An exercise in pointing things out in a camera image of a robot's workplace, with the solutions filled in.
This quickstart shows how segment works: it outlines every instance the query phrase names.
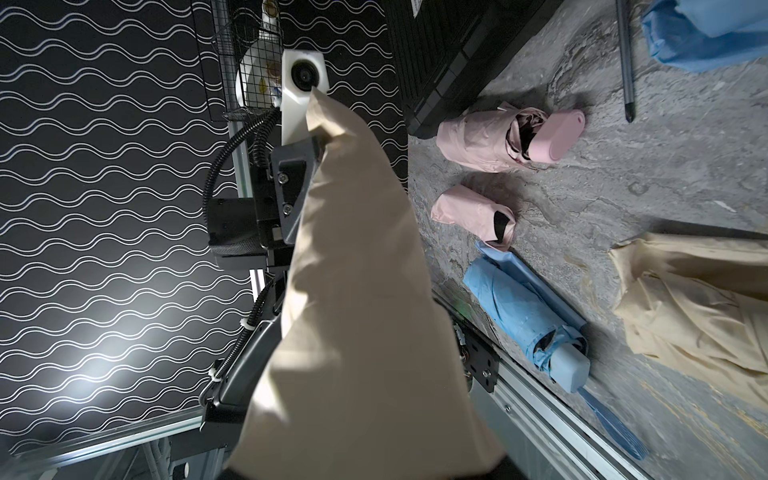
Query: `metal frame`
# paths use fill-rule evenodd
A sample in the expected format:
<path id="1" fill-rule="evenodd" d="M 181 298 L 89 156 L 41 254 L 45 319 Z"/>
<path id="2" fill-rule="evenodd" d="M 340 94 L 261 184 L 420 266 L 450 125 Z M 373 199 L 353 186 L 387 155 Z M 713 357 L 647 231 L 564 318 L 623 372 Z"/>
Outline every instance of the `metal frame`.
<path id="1" fill-rule="evenodd" d="M 22 478 L 23 475 L 42 473 L 53 468 L 82 462 L 200 428 L 202 421 L 203 410 L 196 407 L 23 452 L 2 466 L 0 478 L 13 480 Z"/>
<path id="2" fill-rule="evenodd" d="M 464 319 L 448 300 L 437 293 L 435 297 L 455 318 Z M 467 327 L 482 334 L 464 320 Z M 564 478 L 653 480 L 503 349 L 492 348 L 500 360 L 498 381 L 489 395 Z"/>

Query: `blue fabric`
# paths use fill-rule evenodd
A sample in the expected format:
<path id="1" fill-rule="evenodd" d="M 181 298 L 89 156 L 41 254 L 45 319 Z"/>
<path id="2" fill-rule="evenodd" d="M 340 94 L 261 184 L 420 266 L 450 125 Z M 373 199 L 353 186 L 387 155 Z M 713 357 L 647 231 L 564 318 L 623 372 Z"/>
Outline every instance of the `blue fabric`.
<path id="1" fill-rule="evenodd" d="M 542 372 L 549 374 L 549 359 L 560 345 L 572 343 L 585 349 L 586 339 L 578 330 L 553 312 L 532 287 L 519 283 L 488 258 L 472 262 L 464 274 L 464 284 L 493 321 L 517 342 L 525 358 Z M 552 341 L 536 348 L 549 333 L 554 333 Z"/>
<path id="2" fill-rule="evenodd" d="M 676 10 L 708 37 L 768 30 L 766 0 L 677 0 Z"/>
<path id="3" fill-rule="evenodd" d="M 600 423 L 603 424 L 608 435 L 610 435 L 621 448 L 638 460 L 642 460 L 648 456 L 648 449 L 643 442 L 641 442 L 640 439 L 627 428 L 624 422 L 622 422 L 611 409 L 603 405 L 600 400 L 593 397 L 592 394 L 584 388 L 580 388 L 578 392 L 581 395 L 581 398 L 583 398 L 587 405 L 589 405 L 589 408 L 592 409 L 592 412 L 594 412 L 598 420 L 600 420 Z"/>
<path id="4" fill-rule="evenodd" d="M 754 20 L 761 25 L 764 18 Z M 676 0 L 656 0 L 643 16 L 642 25 L 650 56 L 688 71 L 707 71 L 768 55 L 768 31 L 731 32 L 711 38 L 677 10 Z"/>
<path id="5" fill-rule="evenodd" d="M 517 280 L 520 284 L 524 285 L 529 290 L 535 291 L 544 303 L 557 313 L 560 318 L 565 320 L 568 325 L 574 327 L 576 330 L 587 324 L 584 318 L 576 313 L 570 305 L 568 305 L 558 294 L 552 290 L 549 285 L 539 278 L 538 275 L 528 268 L 528 265 L 523 263 L 513 252 L 500 252 L 495 248 L 491 248 L 483 242 L 477 242 L 475 246 L 480 250 L 480 253 L 493 260 L 498 264 L 498 268 L 502 272 L 506 273 L 513 279 Z"/>

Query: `black cable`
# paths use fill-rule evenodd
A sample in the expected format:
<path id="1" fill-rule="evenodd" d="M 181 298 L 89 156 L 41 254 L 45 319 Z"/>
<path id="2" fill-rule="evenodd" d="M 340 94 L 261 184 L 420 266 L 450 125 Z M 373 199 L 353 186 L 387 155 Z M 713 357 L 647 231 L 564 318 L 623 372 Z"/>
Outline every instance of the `black cable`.
<path id="1" fill-rule="evenodd" d="M 221 168 L 224 165 L 224 162 L 227 161 L 227 158 L 232 155 L 237 146 L 242 144 L 245 139 L 254 132 L 257 133 L 257 141 L 260 142 L 257 146 L 263 144 L 263 146 L 257 149 L 256 152 L 260 152 L 260 154 L 264 157 L 266 151 L 266 139 L 269 137 L 275 124 L 277 124 L 277 119 L 279 117 L 279 108 L 271 108 L 268 111 L 260 114 L 248 125 L 241 128 L 234 136 L 232 136 L 232 138 L 229 139 L 227 144 L 224 145 L 224 148 L 222 148 L 219 154 L 216 156 L 216 160 L 214 160 L 210 166 L 208 176 L 205 179 L 205 187 L 203 188 L 203 220 L 205 222 L 206 228 L 208 227 L 208 204 L 210 199 L 214 197 L 216 179 L 219 177 L 219 173 L 221 172 Z"/>
<path id="2" fill-rule="evenodd" d="M 266 296 L 269 294 L 270 289 L 274 284 L 275 277 L 272 277 L 266 283 L 264 288 L 259 292 L 259 295 L 253 302 L 253 307 L 251 307 L 250 313 L 248 314 L 246 320 L 248 326 L 255 326 L 258 323 L 258 320 L 261 318 L 261 313 L 264 311 Z M 208 392 L 210 391 L 211 387 L 214 386 L 214 383 L 219 383 L 221 379 L 224 378 L 232 364 L 235 363 L 235 360 L 237 360 L 237 357 L 240 356 L 240 353 L 245 348 L 245 345 L 248 344 L 248 340 L 250 339 L 251 335 L 253 335 L 253 330 L 251 329 L 242 328 L 240 330 L 240 335 L 237 336 L 237 341 L 235 342 L 234 347 L 232 350 L 230 350 L 224 361 L 219 365 L 219 368 L 216 369 L 216 372 L 214 373 L 214 376 L 210 382 L 208 382 L 208 385 L 206 385 L 203 391 L 200 392 L 200 396 L 197 397 L 197 401 L 200 402 L 202 406 L 205 406 L 206 404 Z"/>
<path id="3" fill-rule="evenodd" d="M 269 169 L 270 162 L 266 158 L 266 141 L 280 119 L 280 110 L 273 108 L 266 113 L 263 128 L 260 128 L 253 136 L 253 162 L 257 167 Z"/>

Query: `beige fabric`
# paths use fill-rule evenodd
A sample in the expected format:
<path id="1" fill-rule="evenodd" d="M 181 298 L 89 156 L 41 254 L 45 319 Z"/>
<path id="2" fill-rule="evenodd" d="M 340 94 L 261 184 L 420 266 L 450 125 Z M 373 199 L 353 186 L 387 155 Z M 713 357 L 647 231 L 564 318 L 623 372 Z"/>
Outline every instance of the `beige fabric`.
<path id="1" fill-rule="evenodd" d="M 303 208 L 284 338 L 229 466 L 249 478 L 446 478 L 503 453 L 469 403 L 410 202 L 365 122 L 313 92 L 327 139 Z"/>
<path id="2" fill-rule="evenodd" d="M 768 409 L 768 242 L 646 233 L 610 255 L 633 352 Z"/>

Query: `camera lens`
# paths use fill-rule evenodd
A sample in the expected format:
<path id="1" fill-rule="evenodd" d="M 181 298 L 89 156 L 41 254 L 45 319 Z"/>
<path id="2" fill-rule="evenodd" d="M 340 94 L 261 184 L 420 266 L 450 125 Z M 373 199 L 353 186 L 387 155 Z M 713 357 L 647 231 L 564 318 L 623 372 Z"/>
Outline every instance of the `camera lens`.
<path id="1" fill-rule="evenodd" d="M 312 91 L 320 83 L 320 75 L 317 68 L 309 61 L 298 61 L 290 69 L 290 76 L 293 83 L 301 91 Z"/>

